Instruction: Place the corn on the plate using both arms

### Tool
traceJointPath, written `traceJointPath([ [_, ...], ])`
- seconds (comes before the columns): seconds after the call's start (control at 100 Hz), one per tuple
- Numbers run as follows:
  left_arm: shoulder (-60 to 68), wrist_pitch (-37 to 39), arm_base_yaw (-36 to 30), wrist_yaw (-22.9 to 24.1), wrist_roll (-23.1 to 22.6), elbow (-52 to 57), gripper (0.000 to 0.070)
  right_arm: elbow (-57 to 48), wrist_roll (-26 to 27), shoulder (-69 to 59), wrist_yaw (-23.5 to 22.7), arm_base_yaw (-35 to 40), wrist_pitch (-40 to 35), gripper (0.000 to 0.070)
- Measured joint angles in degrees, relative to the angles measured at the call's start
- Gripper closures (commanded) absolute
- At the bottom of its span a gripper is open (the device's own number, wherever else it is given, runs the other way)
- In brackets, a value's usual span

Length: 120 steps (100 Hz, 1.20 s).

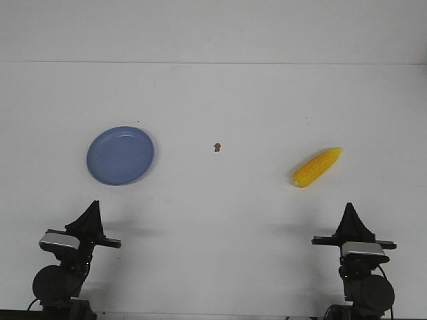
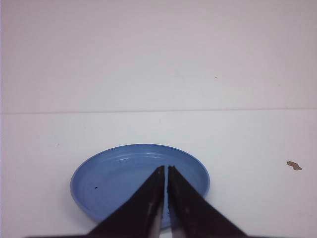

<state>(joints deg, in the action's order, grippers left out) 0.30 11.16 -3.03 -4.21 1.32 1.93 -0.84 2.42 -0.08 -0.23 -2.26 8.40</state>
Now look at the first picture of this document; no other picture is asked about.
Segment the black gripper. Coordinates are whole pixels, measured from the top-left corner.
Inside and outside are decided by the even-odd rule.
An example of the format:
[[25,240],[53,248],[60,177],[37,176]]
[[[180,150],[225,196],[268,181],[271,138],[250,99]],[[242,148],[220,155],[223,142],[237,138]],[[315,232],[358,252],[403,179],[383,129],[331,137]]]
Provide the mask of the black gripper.
[[[350,217],[349,229],[352,235],[352,240],[344,240],[348,238],[348,215]],[[335,233],[330,236],[313,236],[312,245],[336,246],[341,247],[347,242],[357,242],[368,244],[377,244],[383,249],[397,249],[397,244],[393,241],[376,240],[375,234],[371,232],[359,218],[352,203],[346,203],[344,213]]]
[[91,245],[100,245],[116,249],[121,247],[121,240],[106,238],[104,235],[99,200],[93,201],[92,204],[84,211],[84,213],[82,213],[74,222],[66,225],[65,232],[52,229],[48,229],[46,232],[62,233],[66,235],[72,235],[74,237],[94,236],[97,234],[98,238],[87,238],[86,241],[88,241]]

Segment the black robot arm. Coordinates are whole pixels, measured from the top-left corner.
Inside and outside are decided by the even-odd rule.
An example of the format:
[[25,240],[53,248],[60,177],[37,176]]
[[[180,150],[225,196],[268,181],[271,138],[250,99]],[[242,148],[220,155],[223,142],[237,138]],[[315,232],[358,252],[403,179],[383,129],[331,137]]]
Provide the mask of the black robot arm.
[[110,239],[103,232],[100,202],[94,200],[63,231],[47,230],[39,246],[59,261],[42,268],[33,280],[33,294],[42,306],[40,318],[97,319],[90,302],[79,298],[91,270],[93,251],[96,246],[121,247],[119,239]]
[[381,319],[392,311],[395,291],[382,265],[390,258],[385,250],[394,250],[393,241],[377,240],[358,216],[352,203],[347,203],[335,233],[315,236],[312,245],[340,249],[339,276],[343,283],[344,300],[351,305],[331,305],[324,319]]

